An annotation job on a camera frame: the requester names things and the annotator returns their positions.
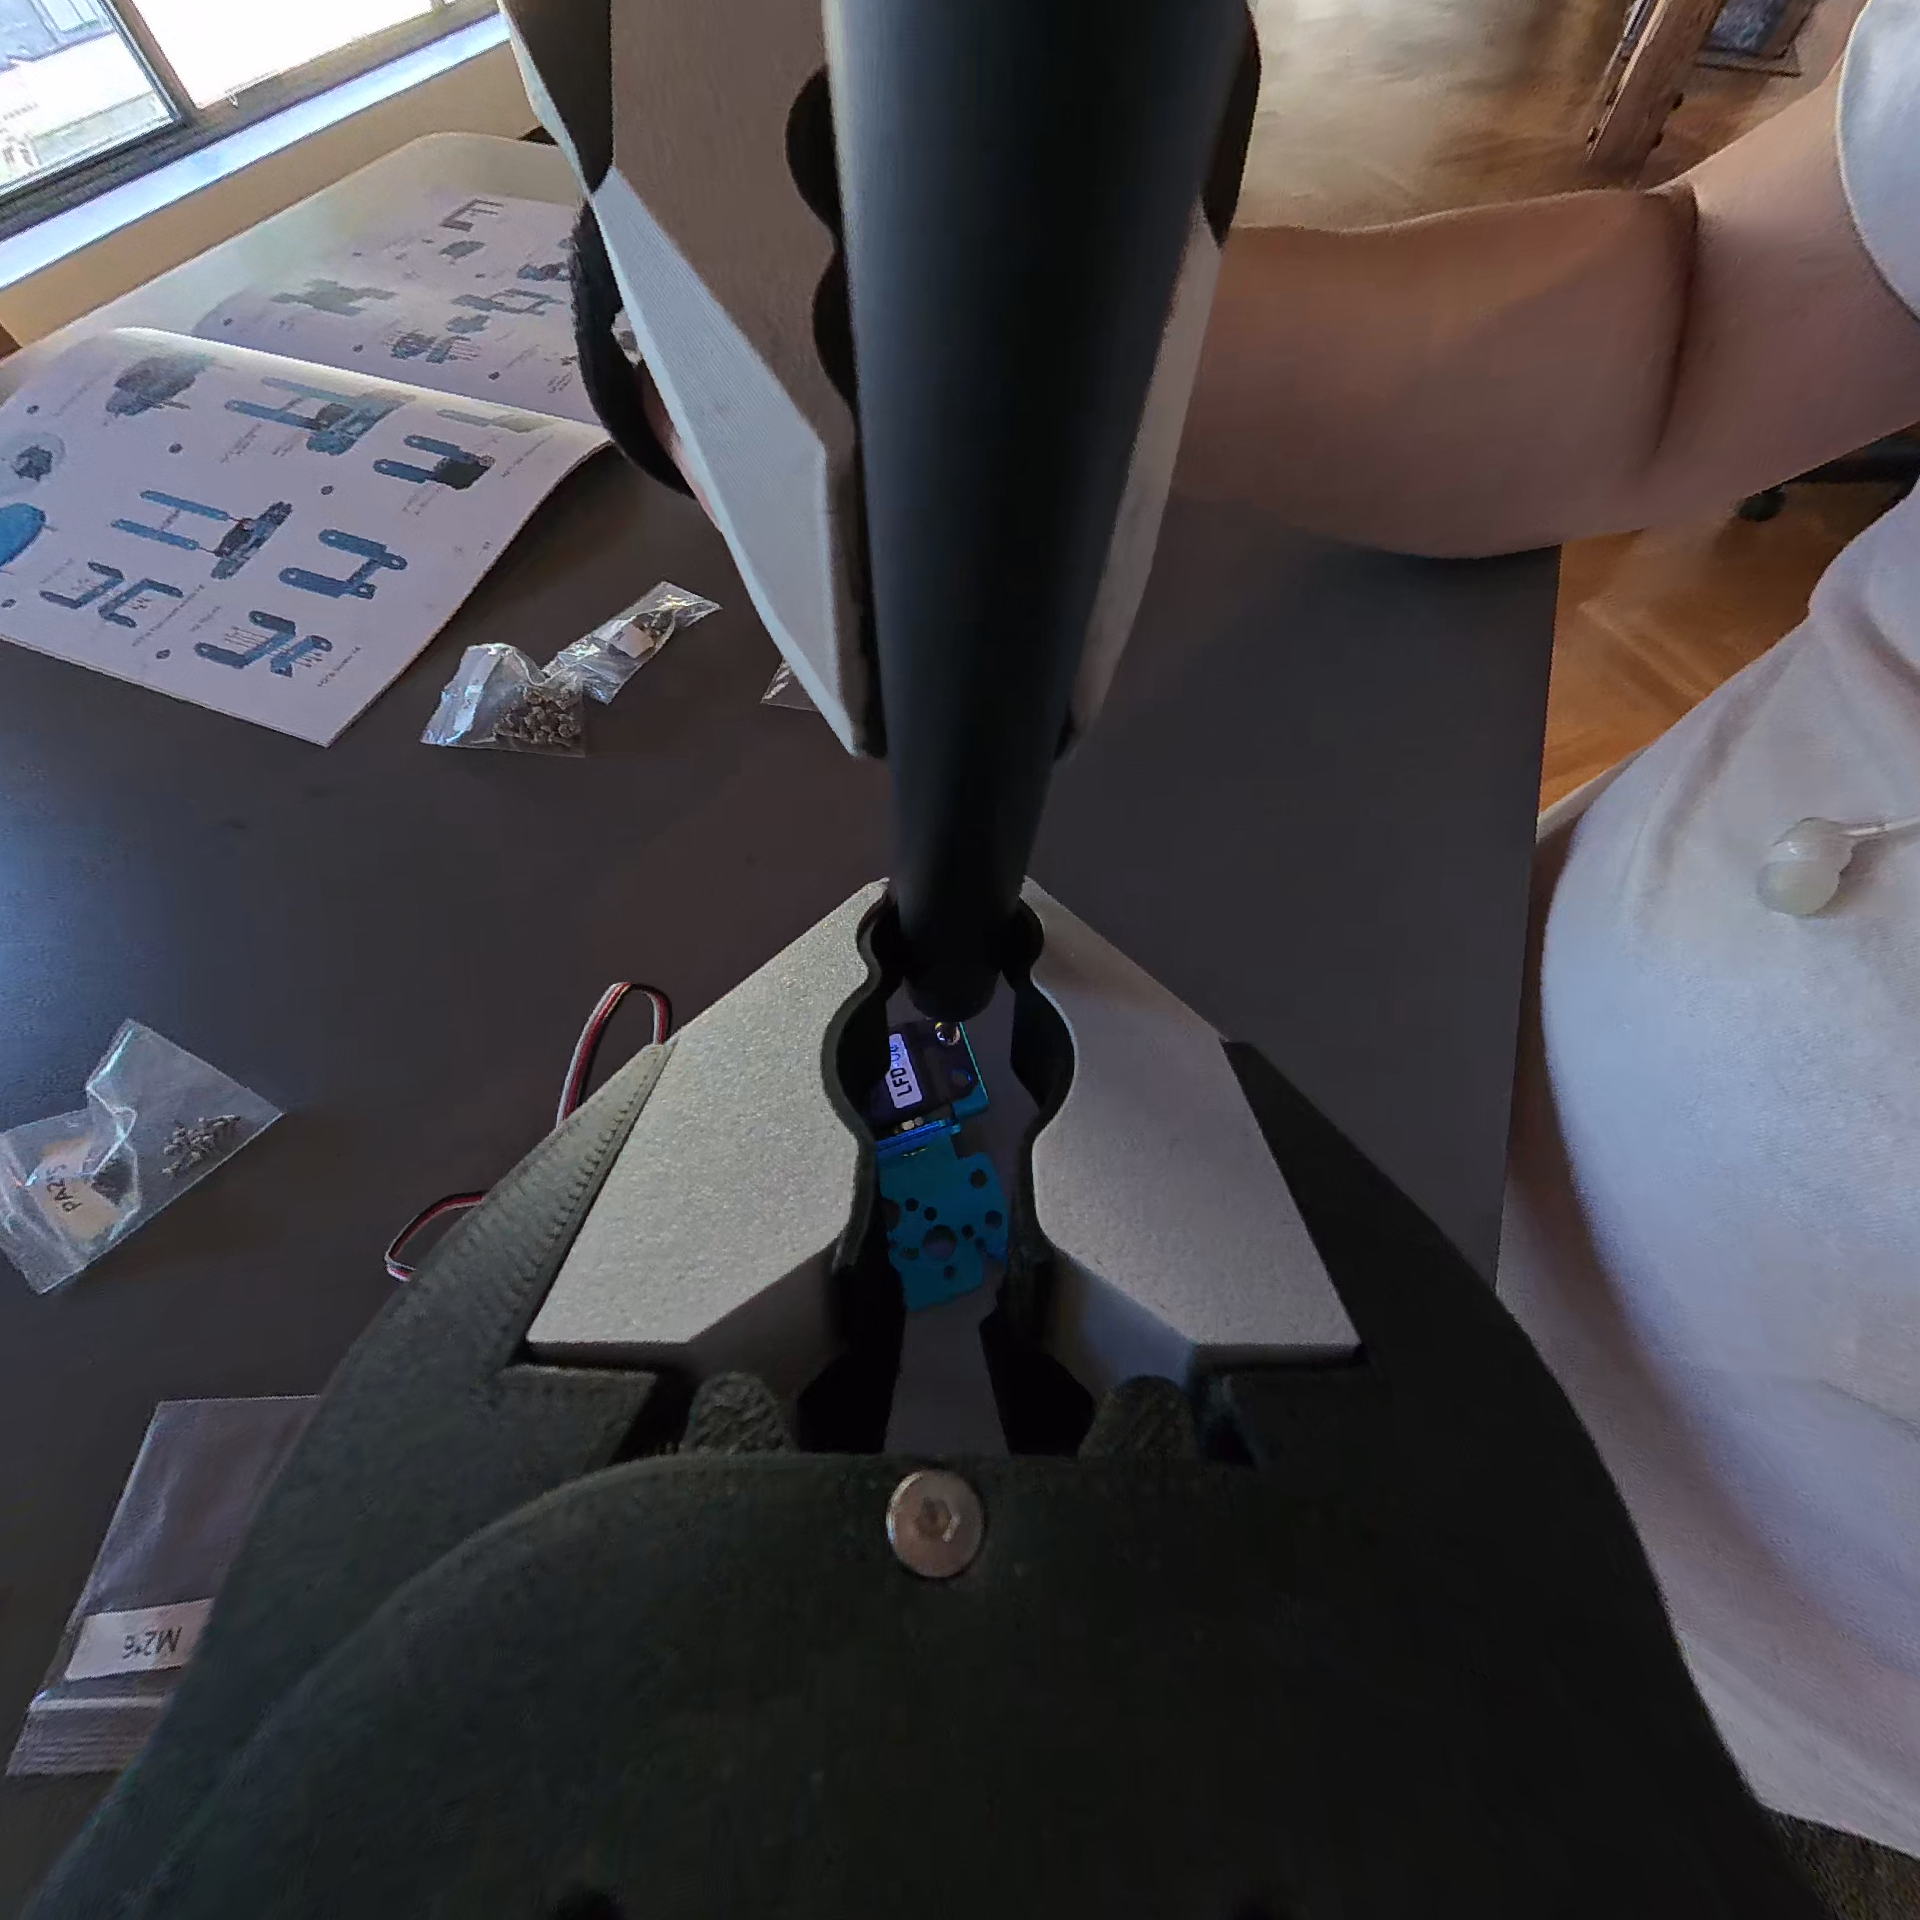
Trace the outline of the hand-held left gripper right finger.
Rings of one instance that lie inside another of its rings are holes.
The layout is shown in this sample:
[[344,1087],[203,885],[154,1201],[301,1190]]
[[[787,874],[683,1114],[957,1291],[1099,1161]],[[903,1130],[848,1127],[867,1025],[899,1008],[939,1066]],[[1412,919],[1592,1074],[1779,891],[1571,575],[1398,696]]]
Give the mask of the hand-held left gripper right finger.
[[1006,949],[1014,1152],[1006,1266],[980,1331],[1008,1445],[1079,1445],[1158,1378],[1344,1365],[1360,1335],[1229,1046],[1028,881]]

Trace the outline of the person's white top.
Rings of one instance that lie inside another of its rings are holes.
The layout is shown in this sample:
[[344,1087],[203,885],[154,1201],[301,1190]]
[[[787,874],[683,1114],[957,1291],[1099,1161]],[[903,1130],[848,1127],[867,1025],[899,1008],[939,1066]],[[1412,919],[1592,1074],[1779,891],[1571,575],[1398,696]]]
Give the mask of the person's white top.
[[1722,1741],[1915,1911],[1915,495],[1542,819],[1499,1288]]

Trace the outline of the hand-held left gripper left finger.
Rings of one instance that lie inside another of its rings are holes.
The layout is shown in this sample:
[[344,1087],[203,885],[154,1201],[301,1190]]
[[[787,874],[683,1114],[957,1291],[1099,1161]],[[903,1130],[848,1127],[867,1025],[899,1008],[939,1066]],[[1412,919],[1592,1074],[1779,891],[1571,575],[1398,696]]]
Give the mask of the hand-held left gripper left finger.
[[878,1451],[904,1315],[852,1064],[884,1058],[884,882],[643,1058],[639,1105],[525,1333],[531,1355],[766,1383],[798,1441]]

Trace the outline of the person's right forearm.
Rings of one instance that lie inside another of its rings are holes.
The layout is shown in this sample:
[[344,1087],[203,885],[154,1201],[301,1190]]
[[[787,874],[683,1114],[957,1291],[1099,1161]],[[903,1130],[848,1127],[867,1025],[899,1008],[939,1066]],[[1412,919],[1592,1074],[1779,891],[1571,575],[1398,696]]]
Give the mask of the person's right forearm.
[[1698,517],[1915,422],[1840,80],[1684,176],[1227,245],[1179,475],[1390,554]]

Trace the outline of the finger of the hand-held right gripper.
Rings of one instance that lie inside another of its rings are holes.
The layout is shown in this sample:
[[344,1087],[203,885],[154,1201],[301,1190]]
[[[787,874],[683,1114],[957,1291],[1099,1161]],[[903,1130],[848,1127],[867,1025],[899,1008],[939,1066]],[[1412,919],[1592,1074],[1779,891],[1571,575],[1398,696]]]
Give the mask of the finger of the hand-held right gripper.
[[1077,665],[1059,758],[1063,760],[1098,720],[1112,687],[1123,650],[1135,630],[1148,578],[1162,541],[1172,473],[1183,441],[1194,382],[1220,274],[1220,259],[1242,195],[1243,162],[1250,146],[1262,80],[1255,45],[1238,49],[1238,62],[1222,105],[1212,158],[1183,245],[1183,262],[1172,286],[1158,358],[1135,433],[1126,486],[1102,569],[1088,639]]
[[639,358],[740,584],[858,758],[884,754],[858,414],[816,321],[828,219],[788,122],[821,5],[608,5],[592,208]]

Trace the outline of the black screwdriver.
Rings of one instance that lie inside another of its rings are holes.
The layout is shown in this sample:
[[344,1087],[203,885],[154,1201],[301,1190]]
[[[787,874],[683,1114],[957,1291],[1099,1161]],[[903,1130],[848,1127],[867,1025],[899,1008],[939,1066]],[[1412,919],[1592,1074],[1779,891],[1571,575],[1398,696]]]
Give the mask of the black screwdriver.
[[975,1016],[1247,16],[822,7],[903,983]]

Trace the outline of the large window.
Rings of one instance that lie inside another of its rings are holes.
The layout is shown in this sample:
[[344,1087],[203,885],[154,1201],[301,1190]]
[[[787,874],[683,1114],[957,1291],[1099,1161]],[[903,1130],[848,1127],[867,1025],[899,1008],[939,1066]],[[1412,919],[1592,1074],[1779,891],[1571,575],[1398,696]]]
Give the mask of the large window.
[[240,129],[477,27],[483,2],[5,2],[3,190]]

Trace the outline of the clear bag of metal nuts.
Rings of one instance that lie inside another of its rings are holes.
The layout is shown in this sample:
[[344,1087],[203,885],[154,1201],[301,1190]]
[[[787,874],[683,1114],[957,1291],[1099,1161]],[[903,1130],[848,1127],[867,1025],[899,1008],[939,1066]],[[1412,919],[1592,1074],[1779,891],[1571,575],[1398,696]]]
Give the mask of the clear bag of metal nuts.
[[421,743],[438,750],[584,758],[584,687],[562,663],[540,665],[506,643],[463,650]]

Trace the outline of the dark grey desk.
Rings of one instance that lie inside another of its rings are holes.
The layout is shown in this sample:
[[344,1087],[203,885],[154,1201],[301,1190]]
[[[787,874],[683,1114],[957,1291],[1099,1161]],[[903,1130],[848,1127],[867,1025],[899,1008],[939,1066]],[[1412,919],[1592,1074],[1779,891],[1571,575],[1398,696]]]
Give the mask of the dark grey desk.
[[[1178,473],[1032,874],[1498,1264],[1554,551],[1408,561]],[[720,606],[588,754],[421,743],[467,648],[546,665],[659,584]],[[696,507],[614,453],[319,750],[5,648],[5,1125],[128,1017],[280,1123],[71,1288],[5,1266],[5,1752],[158,1401],[323,1391],[422,1202],[543,1136],[616,977],[680,1021],[890,869],[884,770],[762,706]]]

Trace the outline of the instruction booklet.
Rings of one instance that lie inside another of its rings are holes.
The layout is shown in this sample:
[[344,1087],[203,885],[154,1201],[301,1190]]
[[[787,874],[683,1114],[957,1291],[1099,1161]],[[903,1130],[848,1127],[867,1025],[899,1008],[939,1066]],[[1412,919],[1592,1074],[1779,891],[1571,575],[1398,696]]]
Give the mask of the instruction booklet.
[[3,632],[332,746],[608,434],[572,207],[378,187],[5,375]]

